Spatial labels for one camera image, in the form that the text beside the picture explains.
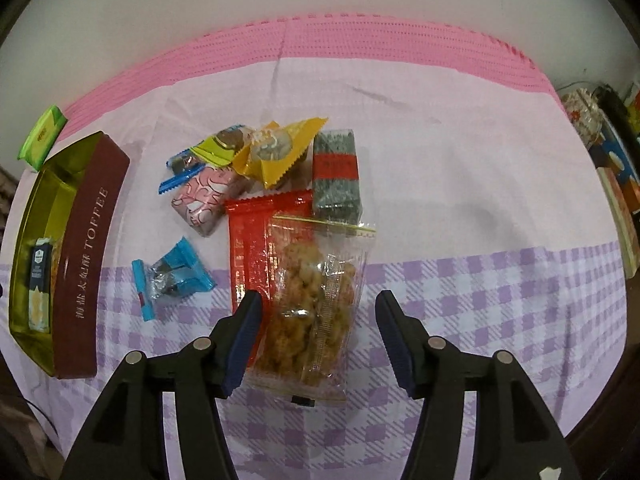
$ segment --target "white logo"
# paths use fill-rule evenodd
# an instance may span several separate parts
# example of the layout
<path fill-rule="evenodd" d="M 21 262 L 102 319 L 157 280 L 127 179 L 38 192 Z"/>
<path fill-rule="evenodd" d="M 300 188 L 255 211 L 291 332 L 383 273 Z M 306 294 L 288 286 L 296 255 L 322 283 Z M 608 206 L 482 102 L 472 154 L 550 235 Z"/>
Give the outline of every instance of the white logo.
<path fill-rule="evenodd" d="M 542 471 L 540 471 L 540 480 L 560 480 L 560 475 L 562 474 L 562 468 L 552 469 L 550 467 L 545 467 Z"/>

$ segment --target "red band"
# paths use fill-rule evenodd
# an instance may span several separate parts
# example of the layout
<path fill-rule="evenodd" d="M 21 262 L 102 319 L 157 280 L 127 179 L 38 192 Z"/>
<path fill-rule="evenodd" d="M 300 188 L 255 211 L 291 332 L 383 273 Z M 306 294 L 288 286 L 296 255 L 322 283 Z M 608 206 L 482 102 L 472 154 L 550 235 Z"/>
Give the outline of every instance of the red band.
<path fill-rule="evenodd" d="M 358 179 L 358 159 L 346 153 L 315 153 L 314 179 L 343 178 Z"/>

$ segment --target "green snack package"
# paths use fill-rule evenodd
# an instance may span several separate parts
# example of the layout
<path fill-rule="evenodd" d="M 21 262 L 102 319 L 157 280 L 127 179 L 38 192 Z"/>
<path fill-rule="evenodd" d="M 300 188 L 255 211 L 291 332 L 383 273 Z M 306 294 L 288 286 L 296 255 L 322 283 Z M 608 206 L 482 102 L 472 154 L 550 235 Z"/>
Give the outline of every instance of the green snack package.
<path fill-rule="evenodd" d="M 57 106 L 44 112 L 31 129 L 20 148 L 18 160 L 24 160 L 34 170 L 40 171 L 47 155 L 66 124 L 66 117 Z"/>

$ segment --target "white wall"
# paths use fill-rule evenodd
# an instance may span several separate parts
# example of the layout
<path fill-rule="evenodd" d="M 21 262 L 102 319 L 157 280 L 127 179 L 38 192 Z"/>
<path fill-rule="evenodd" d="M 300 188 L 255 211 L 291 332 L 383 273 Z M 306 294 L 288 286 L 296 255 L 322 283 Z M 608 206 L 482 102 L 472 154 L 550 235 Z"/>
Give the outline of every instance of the white wall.
<path fill-rule="evenodd" d="M 134 63 L 209 30 L 308 12 L 376 12 L 487 32 L 556 86 L 622 88 L 638 48 L 606 0 L 33 0 L 0 48 L 0 165 L 50 104 L 64 107 Z"/>

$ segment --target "pink wrapped snack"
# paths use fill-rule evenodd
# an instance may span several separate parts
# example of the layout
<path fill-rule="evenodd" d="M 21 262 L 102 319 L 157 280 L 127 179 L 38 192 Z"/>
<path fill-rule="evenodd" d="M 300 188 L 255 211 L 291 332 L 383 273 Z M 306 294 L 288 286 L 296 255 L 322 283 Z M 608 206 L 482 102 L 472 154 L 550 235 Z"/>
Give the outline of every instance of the pink wrapped snack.
<path fill-rule="evenodd" d="M 207 166 L 178 190 L 172 206 L 199 234 L 209 236 L 225 212 L 225 201 L 240 195 L 247 182 L 231 168 Z"/>

